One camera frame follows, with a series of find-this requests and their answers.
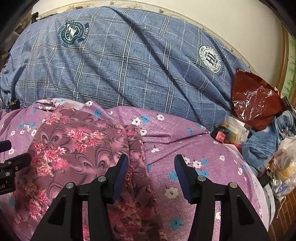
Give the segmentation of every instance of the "circular logo print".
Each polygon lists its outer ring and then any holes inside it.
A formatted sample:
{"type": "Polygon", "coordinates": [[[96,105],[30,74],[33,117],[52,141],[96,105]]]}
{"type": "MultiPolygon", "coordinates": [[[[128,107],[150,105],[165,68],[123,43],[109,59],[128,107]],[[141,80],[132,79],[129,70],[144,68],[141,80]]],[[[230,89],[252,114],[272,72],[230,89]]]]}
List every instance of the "circular logo print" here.
{"type": "Polygon", "coordinates": [[[59,32],[59,41],[65,46],[74,44],[75,40],[81,42],[87,37],[88,31],[88,23],[67,22],[59,32]]]}
{"type": "Polygon", "coordinates": [[[200,47],[199,55],[205,66],[213,73],[218,73],[221,69],[221,58],[214,48],[203,45],[200,47]]]}

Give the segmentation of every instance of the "small bottle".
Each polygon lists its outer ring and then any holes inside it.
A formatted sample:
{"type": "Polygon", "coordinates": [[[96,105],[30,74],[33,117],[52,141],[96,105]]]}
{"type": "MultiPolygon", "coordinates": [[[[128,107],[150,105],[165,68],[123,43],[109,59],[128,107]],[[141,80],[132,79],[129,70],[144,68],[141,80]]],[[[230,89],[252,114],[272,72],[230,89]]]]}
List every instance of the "small bottle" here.
{"type": "Polygon", "coordinates": [[[223,121],[219,127],[214,128],[214,131],[212,132],[211,137],[214,140],[220,143],[223,143],[226,137],[226,129],[228,126],[229,124],[223,121]]]}

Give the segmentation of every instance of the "brown floor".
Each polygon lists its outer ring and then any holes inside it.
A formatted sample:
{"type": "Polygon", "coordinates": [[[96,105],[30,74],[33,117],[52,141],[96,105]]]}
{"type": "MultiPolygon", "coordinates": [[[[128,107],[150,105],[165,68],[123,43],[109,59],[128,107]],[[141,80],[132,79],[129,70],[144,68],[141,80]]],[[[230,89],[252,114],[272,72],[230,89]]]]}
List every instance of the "brown floor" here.
{"type": "Polygon", "coordinates": [[[268,231],[271,241],[281,241],[296,220],[296,188],[287,196],[278,218],[277,214],[268,231]]]}

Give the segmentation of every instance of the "red label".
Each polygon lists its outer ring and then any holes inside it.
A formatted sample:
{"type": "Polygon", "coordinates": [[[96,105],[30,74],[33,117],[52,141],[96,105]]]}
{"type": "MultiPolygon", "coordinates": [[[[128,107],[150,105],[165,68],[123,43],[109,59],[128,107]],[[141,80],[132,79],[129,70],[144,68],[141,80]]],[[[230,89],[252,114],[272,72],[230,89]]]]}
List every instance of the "red label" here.
{"type": "Polygon", "coordinates": [[[226,135],[225,135],[223,132],[218,131],[218,133],[217,133],[215,139],[216,139],[217,141],[223,142],[224,139],[225,139],[225,137],[226,137],[226,135]]]}

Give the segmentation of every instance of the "metal screw head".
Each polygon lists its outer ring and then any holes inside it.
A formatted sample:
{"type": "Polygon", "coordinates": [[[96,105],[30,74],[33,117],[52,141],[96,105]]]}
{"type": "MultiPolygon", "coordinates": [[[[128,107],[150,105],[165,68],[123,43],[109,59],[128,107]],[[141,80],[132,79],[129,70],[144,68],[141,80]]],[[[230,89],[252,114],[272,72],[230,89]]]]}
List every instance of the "metal screw head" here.
{"type": "Polygon", "coordinates": [[[206,180],[206,177],[205,176],[198,176],[197,179],[201,182],[204,182],[206,180]]]}
{"type": "Polygon", "coordinates": [[[74,184],[73,183],[67,183],[66,188],[70,189],[72,187],[74,187],[74,184]]]}
{"type": "Polygon", "coordinates": [[[99,177],[98,177],[98,181],[99,181],[99,182],[104,182],[104,181],[106,181],[106,179],[107,179],[107,178],[106,178],[105,176],[99,176],[99,177]]]}
{"type": "Polygon", "coordinates": [[[232,188],[237,188],[237,184],[236,183],[230,183],[229,186],[231,186],[232,188]]]}

